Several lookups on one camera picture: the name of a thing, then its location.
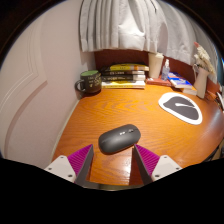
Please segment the bottle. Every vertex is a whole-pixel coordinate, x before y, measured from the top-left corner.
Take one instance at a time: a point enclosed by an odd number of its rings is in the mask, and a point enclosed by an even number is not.
[[[163,66],[163,70],[162,70],[162,77],[161,79],[166,81],[168,78],[168,73],[170,72],[170,67],[169,67],[169,59],[166,59],[166,63]]]
[[[159,78],[161,66],[163,63],[163,54],[162,53],[148,53],[149,57],[149,77],[150,78]]]

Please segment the stack of books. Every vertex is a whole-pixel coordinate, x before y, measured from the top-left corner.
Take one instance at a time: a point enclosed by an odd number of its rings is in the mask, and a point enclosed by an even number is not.
[[[179,88],[183,93],[197,95],[195,87],[177,72],[170,72],[168,74],[168,80],[171,82],[173,87]]]
[[[101,69],[102,88],[145,88],[145,71],[142,64],[116,64]]]

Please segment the book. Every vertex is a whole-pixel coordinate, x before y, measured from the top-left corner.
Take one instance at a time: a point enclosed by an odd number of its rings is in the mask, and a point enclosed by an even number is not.
[[[145,75],[145,71],[118,70],[111,71],[109,68],[101,69],[101,75]]]
[[[183,93],[191,94],[191,95],[194,95],[194,96],[197,95],[197,90],[195,89],[194,86],[192,86],[192,89],[180,88],[180,90],[181,90]]]
[[[158,78],[147,78],[145,80],[145,83],[149,85],[168,86],[168,87],[172,86],[169,80],[166,81],[162,80],[161,75]]]
[[[178,73],[169,72],[168,80],[175,88],[192,89],[192,84]]]
[[[111,65],[110,70],[111,71],[118,71],[118,70],[149,71],[149,67],[143,64],[125,63],[125,64]]]
[[[109,88],[145,88],[145,81],[134,81],[134,80],[128,80],[128,81],[112,81],[112,82],[102,82],[101,87],[103,89]]]
[[[144,81],[146,79],[145,75],[101,75],[101,80],[106,81],[125,81],[125,80],[139,80]]]

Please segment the pink object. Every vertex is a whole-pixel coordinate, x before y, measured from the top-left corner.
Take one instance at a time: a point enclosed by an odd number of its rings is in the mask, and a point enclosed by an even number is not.
[[[75,183],[83,186],[93,158],[93,145],[88,145],[67,157],[76,173]]]
[[[155,169],[155,167],[159,161],[160,156],[156,155],[155,153],[149,151],[146,148],[143,148],[140,145],[135,145],[135,146],[141,156],[142,162],[143,162],[148,174],[151,176],[153,170]]]

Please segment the white curtain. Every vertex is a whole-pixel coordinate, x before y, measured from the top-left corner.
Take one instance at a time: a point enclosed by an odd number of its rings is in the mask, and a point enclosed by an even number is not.
[[[80,37],[83,52],[162,52],[167,48],[168,31],[164,13],[155,0],[84,0]]]
[[[195,62],[196,41],[211,54],[216,68],[214,46],[200,27],[180,10],[159,0],[84,0],[80,38],[83,52],[144,50],[189,65]]]

